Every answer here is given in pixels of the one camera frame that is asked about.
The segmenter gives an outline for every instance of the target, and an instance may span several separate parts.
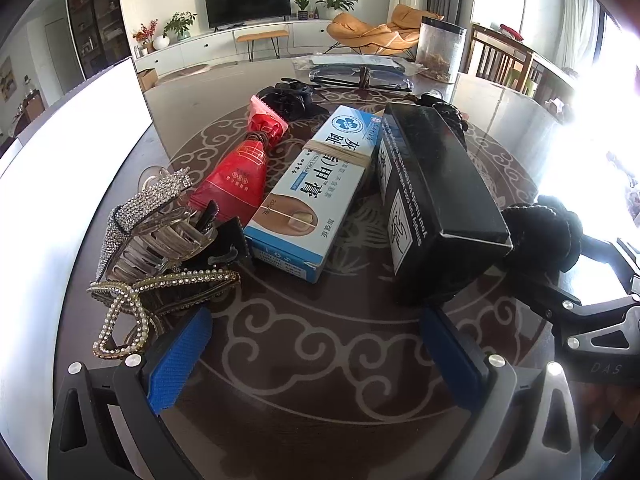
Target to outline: cabinet drawer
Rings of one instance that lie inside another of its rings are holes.
[[[184,67],[184,60],[178,46],[152,52],[136,61],[138,72],[147,68],[155,68],[158,75],[173,72],[182,67]]]
[[[326,31],[331,22],[297,22],[293,27],[293,46],[332,46],[335,43]]]
[[[236,43],[232,32],[212,34],[180,45],[185,66],[204,63],[220,57],[235,56]]]

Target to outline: glass cabinet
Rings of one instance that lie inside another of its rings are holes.
[[[130,56],[120,0],[66,0],[85,78]]]

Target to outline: flower vase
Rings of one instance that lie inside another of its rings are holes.
[[[342,14],[344,11],[342,9],[325,9],[324,11],[324,15],[326,16],[326,19],[328,20],[332,20],[334,19],[338,14]]]
[[[154,39],[154,49],[155,50],[162,50],[163,48],[166,48],[169,46],[169,37],[168,36],[158,36],[157,38]]]

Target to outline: red flowers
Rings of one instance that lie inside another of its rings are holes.
[[[158,20],[151,20],[148,28],[143,23],[140,23],[141,28],[133,34],[133,39],[139,43],[146,43],[153,38],[157,26]]]

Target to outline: orange chair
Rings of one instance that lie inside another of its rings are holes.
[[[427,10],[412,9],[400,4],[394,9],[391,22],[375,27],[361,22],[348,12],[343,12],[338,14],[326,28],[329,36],[336,41],[327,52],[343,45],[359,54],[379,56],[400,54],[418,43],[423,16],[442,19],[442,16]]]

